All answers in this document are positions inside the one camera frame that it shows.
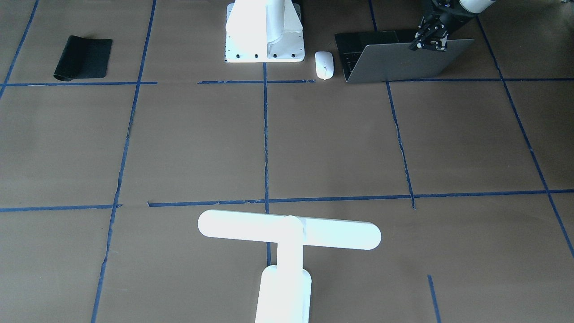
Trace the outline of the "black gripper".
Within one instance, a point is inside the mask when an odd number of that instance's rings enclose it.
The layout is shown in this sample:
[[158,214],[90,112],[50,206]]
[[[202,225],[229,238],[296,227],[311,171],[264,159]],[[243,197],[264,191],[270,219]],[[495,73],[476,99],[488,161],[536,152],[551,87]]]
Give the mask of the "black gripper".
[[462,0],[423,0],[423,17],[409,50],[446,51],[448,36],[476,17]]

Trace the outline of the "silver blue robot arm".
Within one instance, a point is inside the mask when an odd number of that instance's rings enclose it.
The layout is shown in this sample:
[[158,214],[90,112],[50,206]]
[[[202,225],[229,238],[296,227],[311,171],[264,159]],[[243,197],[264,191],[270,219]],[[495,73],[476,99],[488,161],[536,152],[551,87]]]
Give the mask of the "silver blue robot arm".
[[449,36],[494,3],[494,0],[423,0],[424,14],[409,49],[446,51]]

